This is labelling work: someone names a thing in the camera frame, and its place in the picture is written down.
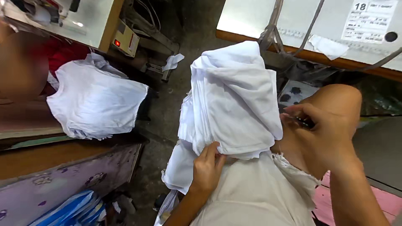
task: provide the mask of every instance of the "paper scrap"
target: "paper scrap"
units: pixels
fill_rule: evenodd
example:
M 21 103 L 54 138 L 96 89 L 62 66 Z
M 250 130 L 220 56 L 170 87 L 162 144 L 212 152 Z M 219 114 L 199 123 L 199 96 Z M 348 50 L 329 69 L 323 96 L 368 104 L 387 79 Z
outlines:
M 308 41 L 313 45 L 314 50 L 318 50 L 319 52 L 323 53 L 330 60 L 334 60 L 345 55 L 346 51 L 349 49 L 349 46 L 347 45 L 337 43 L 318 35 L 312 35 Z
M 170 56 L 166 60 L 166 65 L 162 67 L 162 71 L 170 70 L 170 69 L 175 69 L 177 68 L 177 64 L 184 59 L 184 56 L 181 55 L 180 53 L 177 54 L 176 56 Z
M 381 44 L 398 0 L 354 0 L 343 29 L 343 40 Z
M 117 213 L 121 212 L 120 206 L 117 202 L 112 202 L 114 209 L 116 210 Z

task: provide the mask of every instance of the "stack of white t-shirts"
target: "stack of white t-shirts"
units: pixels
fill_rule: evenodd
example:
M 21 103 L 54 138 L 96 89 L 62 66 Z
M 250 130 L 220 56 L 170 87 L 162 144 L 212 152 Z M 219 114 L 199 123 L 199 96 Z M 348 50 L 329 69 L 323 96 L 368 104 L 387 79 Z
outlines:
M 269 150 L 282 135 L 276 72 L 265 69 L 258 43 L 245 41 L 206 51 L 191 65 L 191 91 L 182 104 L 180 140 L 162 181 L 186 193 L 196 157 L 187 152 L 200 155 L 206 145 L 218 141 L 220 153 L 248 160 Z
M 47 103 L 69 137 L 102 140 L 134 128 L 148 86 L 125 79 L 94 53 L 64 64 L 56 75 L 59 89 Z

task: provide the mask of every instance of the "thigh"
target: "thigh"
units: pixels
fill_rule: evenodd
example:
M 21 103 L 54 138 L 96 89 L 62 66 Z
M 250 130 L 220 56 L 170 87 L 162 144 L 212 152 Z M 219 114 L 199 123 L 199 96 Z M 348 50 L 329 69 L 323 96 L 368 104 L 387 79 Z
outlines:
M 328 85 L 301 103 L 310 103 L 321 110 L 347 117 L 350 121 L 350 138 L 355 134 L 361 108 L 361 93 L 356 88 L 342 84 Z M 298 144 L 293 129 L 286 125 L 283 125 L 283 139 L 277 140 L 271 151 L 282 152 L 290 164 L 318 179 L 321 179 L 327 171 L 325 166 L 317 163 L 309 150 Z

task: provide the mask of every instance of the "knee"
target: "knee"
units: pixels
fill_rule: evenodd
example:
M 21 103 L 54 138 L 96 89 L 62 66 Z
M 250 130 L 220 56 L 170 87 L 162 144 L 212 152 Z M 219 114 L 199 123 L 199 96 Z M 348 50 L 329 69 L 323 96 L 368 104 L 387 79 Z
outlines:
M 356 101 L 361 103 L 362 95 L 360 90 L 353 86 L 344 84 L 331 84 L 322 87 L 320 90 L 327 90 L 333 93 L 337 93 L 340 96 L 347 97 L 349 101 Z

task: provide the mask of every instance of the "left hand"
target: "left hand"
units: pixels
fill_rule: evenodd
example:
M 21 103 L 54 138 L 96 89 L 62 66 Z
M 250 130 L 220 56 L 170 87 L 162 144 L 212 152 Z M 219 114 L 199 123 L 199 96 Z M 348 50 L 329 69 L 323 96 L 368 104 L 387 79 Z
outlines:
M 205 147 L 200 156 L 194 160 L 193 182 L 189 188 L 190 193 L 209 197 L 218 186 L 226 156 L 219 154 L 216 147 L 219 142 L 213 142 Z

